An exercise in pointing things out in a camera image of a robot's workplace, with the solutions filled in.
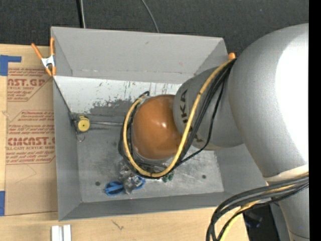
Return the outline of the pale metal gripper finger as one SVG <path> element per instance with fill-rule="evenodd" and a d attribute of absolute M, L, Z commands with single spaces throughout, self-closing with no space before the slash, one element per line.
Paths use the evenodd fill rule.
<path fill-rule="evenodd" d="M 125 162 L 119 163 L 119 177 L 121 182 L 126 181 L 131 176 L 131 169 Z"/>
<path fill-rule="evenodd" d="M 142 187 L 142 178 L 138 175 L 130 174 L 123 183 L 124 192 L 130 194 L 133 190 L 139 189 Z"/>

